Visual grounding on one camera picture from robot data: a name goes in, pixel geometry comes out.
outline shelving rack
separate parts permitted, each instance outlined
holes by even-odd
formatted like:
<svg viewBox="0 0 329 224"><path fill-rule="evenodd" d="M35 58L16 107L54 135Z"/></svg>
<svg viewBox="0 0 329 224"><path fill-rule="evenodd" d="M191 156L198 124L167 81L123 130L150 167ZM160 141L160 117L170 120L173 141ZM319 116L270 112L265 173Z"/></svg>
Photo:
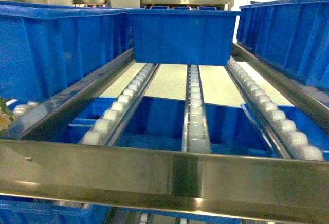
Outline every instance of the shelving rack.
<svg viewBox="0 0 329 224"><path fill-rule="evenodd" d="M229 4L232 6L234 0L212 0L213 3L210 0L144 0L143 2L158 5L181 5L195 2L196 5ZM329 100L329 92L327 90L307 87L288 78L260 61L239 44L233 44L232 57L237 61L247 62L329 135L329 103L326 101ZM291 156L289 150L282 145L280 138L276 137L273 127L258 116L262 115L259 107L250 102L241 80L229 65L226 69L259 122L264 136L283 159L37 142L54 138L133 63L134 53L133 49L130 49L16 121L0 139L2 166L16 172L15 176L12 176L0 171L0 193L116 206L110 210L105 223L193 223L184 218L133 212L120 208L122 206L188 214L234 216L245 219L243 220L245 224L269 223L269 221L329 222L327 205L329 188L323 185L323 182L329 180L329 164L291 160L294 156ZM145 88L156 75L156 70L150 74L152 76L150 75L144 83ZM190 102L189 87L187 80L185 118L188 116L187 109ZM144 91L141 91L137 98L141 99L143 94ZM201 101L204 106L203 95L201 95ZM126 113L129 110L133 113L132 108L134 105L131 105ZM121 123L127 124L130 118L131 115L124 115ZM124 127L119 126L118 133ZM187 143L189 131L186 125L184 127L183 137ZM66 177L67 172L63 170L64 162L72 157L83 158L83 160L73 162L70 173L74 177ZM70 187L64 186L61 181L49 185L52 183L51 177L45 177L44 181L35 181L34 178L24 175L24 172L32 170L34 162L42 166L41 174L57 175L59 179L65 179L65 183ZM99 165L112 164L115 167L99 167ZM193 167L186 170L185 165ZM81 166L84 168L83 174L79 174ZM140 169L144 169L143 173L136 174L135 172ZM104 177L99 185L87 180L98 175ZM195 189L187 181L182 181L179 194L173 194L172 182L168 179L173 179L175 176L183 179L194 177L198 185L202 186L202 191L199 191L199 195L193 195L191 192ZM118 180L117 183L113 183L113 178ZM217 184L220 184L222 188L235 189L235 191L225 197L221 196L215 187Z"/></svg>

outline white roller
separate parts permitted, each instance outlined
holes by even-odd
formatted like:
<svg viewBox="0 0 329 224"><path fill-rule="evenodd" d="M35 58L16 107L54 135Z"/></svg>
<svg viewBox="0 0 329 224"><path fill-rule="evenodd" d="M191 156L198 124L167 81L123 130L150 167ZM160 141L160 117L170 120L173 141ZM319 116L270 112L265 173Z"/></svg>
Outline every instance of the white roller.
<svg viewBox="0 0 329 224"><path fill-rule="evenodd" d="M119 95L118 96L118 102L124 102L124 103L129 103L129 101L131 100L131 96L129 95Z"/></svg>
<svg viewBox="0 0 329 224"><path fill-rule="evenodd" d="M262 89L254 89L252 92L251 92L252 96L254 98L256 98L257 96L264 96L266 95L265 91L263 91Z"/></svg>
<svg viewBox="0 0 329 224"><path fill-rule="evenodd" d="M200 87L191 87L191 92L201 92Z"/></svg>
<svg viewBox="0 0 329 224"><path fill-rule="evenodd" d="M202 106L202 101L201 101L201 99L191 98L190 99L190 104L191 104L191 106L201 107Z"/></svg>
<svg viewBox="0 0 329 224"><path fill-rule="evenodd" d="M124 91L123 91L123 94L124 95L127 95L127 96L131 96L131 97L133 97L133 95L135 94L135 90L133 90L133 89L125 89Z"/></svg>
<svg viewBox="0 0 329 224"><path fill-rule="evenodd" d="M190 124L191 125L202 125L203 124L202 115L190 115Z"/></svg>
<svg viewBox="0 0 329 224"><path fill-rule="evenodd" d="M202 107L190 106L190 113L192 115L202 115Z"/></svg>
<svg viewBox="0 0 329 224"><path fill-rule="evenodd" d="M116 101L116 102L112 103L111 109L121 112L121 111L123 111L125 105L126 105L126 103L124 103L124 102L117 102Z"/></svg>
<svg viewBox="0 0 329 224"><path fill-rule="evenodd" d="M129 84L128 89L133 89L134 91L138 90L138 85L137 84Z"/></svg>
<svg viewBox="0 0 329 224"><path fill-rule="evenodd" d="M264 114L268 113L271 110L277 110L278 106L274 102L263 102L260 105L260 110L264 112Z"/></svg>
<svg viewBox="0 0 329 224"><path fill-rule="evenodd" d="M135 79L136 79L136 80L140 80L140 81L144 81L145 78L146 78L146 77L141 76L141 75L137 75L137 76L135 76Z"/></svg>
<svg viewBox="0 0 329 224"><path fill-rule="evenodd" d="M296 124L292 120L278 120L274 125L275 129L280 133L296 131Z"/></svg>
<svg viewBox="0 0 329 224"><path fill-rule="evenodd" d="M201 93L200 92L191 92L191 98L200 99Z"/></svg>
<svg viewBox="0 0 329 224"><path fill-rule="evenodd" d="M191 87L200 87L200 83L193 82L190 84Z"/></svg>
<svg viewBox="0 0 329 224"><path fill-rule="evenodd" d="M257 104L261 104L261 103L264 103L264 102L270 102L271 98L267 95L259 95L259 96L255 97L255 101L256 101Z"/></svg>
<svg viewBox="0 0 329 224"><path fill-rule="evenodd" d="M287 132L284 134L284 143L290 146L307 146L307 135L298 131Z"/></svg>
<svg viewBox="0 0 329 224"><path fill-rule="evenodd" d="M96 123L94 124L93 130L96 132L107 134L108 130L110 129L112 125L111 120L107 119L98 119Z"/></svg>
<svg viewBox="0 0 329 224"><path fill-rule="evenodd" d="M189 152L191 153L205 153L211 152L210 143L206 139L190 139Z"/></svg>
<svg viewBox="0 0 329 224"><path fill-rule="evenodd" d="M142 81L141 80L138 80L138 79L133 79L131 81L132 84L136 84L138 87L142 84Z"/></svg>
<svg viewBox="0 0 329 224"><path fill-rule="evenodd" d="M82 144L98 145L104 140L103 134L95 131L88 131L82 138Z"/></svg>
<svg viewBox="0 0 329 224"><path fill-rule="evenodd" d="M314 146L300 146L294 149L301 160L323 161L322 151Z"/></svg>
<svg viewBox="0 0 329 224"><path fill-rule="evenodd" d="M39 102L29 101L29 102L27 102L27 105L29 105L31 107L38 107L40 105L40 103Z"/></svg>
<svg viewBox="0 0 329 224"><path fill-rule="evenodd" d="M199 82L199 78L191 78L190 82L191 83L193 83L193 82L198 83Z"/></svg>
<svg viewBox="0 0 329 224"><path fill-rule="evenodd" d="M114 109L108 109L103 114L103 119L111 120L112 122L116 121L120 112Z"/></svg>
<svg viewBox="0 0 329 224"><path fill-rule="evenodd" d="M256 84L256 82L254 80L248 80L246 82L243 82L247 87L253 85L253 84Z"/></svg>
<svg viewBox="0 0 329 224"><path fill-rule="evenodd" d="M281 110L270 110L266 113L266 116L272 122L277 122L286 118L286 114Z"/></svg>

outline stainless steel beam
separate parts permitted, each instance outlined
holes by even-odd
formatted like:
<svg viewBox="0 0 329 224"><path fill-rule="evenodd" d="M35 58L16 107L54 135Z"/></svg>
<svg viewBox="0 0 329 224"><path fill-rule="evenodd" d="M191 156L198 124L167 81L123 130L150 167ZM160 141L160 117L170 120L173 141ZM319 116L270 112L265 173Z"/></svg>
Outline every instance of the stainless steel beam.
<svg viewBox="0 0 329 224"><path fill-rule="evenodd" d="M3 138L49 141L111 86L133 63L133 49L20 117Z"/></svg>
<svg viewBox="0 0 329 224"><path fill-rule="evenodd" d="M140 0L141 5L222 5L232 0Z"/></svg>
<svg viewBox="0 0 329 224"><path fill-rule="evenodd" d="M329 95L314 87L305 86L288 78L257 59L242 46L233 44L232 54L239 56L273 85L285 98L307 115L329 135Z"/></svg>
<svg viewBox="0 0 329 224"><path fill-rule="evenodd" d="M0 140L2 195L329 223L329 163Z"/></svg>

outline blue plastic bin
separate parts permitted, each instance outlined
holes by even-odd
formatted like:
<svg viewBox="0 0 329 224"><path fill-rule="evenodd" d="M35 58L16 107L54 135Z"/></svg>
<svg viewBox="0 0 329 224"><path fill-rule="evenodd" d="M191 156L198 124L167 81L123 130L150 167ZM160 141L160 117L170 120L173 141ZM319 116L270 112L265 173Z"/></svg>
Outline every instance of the blue plastic bin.
<svg viewBox="0 0 329 224"><path fill-rule="evenodd" d="M3 224L103 224L110 209L91 204L81 208L56 206L16 197L0 199L5 199L0 200L0 222Z"/></svg>
<svg viewBox="0 0 329 224"><path fill-rule="evenodd" d="M128 14L137 62L225 66L230 58L239 12L135 9Z"/></svg>
<svg viewBox="0 0 329 224"><path fill-rule="evenodd" d="M174 10L192 10L191 7L173 7Z"/></svg>
<svg viewBox="0 0 329 224"><path fill-rule="evenodd" d="M212 11L216 11L217 8L216 7L197 7L198 10L212 10Z"/></svg>
<svg viewBox="0 0 329 224"><path fill-rule="evenodd" d="M8 4L0 5L2 97L44 101L111 61L115 41L122 47L114 38L126 29L123 9Z"/></svg>
<svg viewBox="0 0 329 224"><path fill-rule="evenodd" d="M167 10L167 9L169 9L169 7L168 6L151 6L150 9Z"/></svg>
<svg viewBox="0 0 329 224"><path fill-rule="evenodd" d="M239 42L251 38L246 46L256 45L261 60L305 85L329 87L329 0L282 0L241 10Z"/></svg>

